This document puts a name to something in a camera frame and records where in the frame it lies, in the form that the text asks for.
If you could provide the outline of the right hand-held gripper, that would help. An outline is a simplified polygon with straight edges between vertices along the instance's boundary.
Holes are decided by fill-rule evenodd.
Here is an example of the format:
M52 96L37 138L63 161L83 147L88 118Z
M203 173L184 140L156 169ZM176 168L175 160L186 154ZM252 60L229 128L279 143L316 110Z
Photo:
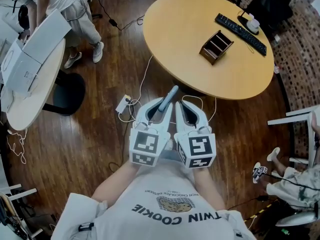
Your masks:
M192 102L175 103L176 150L187 169L210 167L216 158L216 137L206 114Z

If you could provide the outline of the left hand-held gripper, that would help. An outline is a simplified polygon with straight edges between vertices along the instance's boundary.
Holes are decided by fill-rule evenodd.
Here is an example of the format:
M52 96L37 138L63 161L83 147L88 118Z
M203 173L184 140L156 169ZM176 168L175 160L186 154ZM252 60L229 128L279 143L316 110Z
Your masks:
M130 130L129 136L129 160L133 164L155 167L170 142L168 130L173 104L169 103L160 111L163 100L163 97L153 99L138 110L135 118L138 123Z

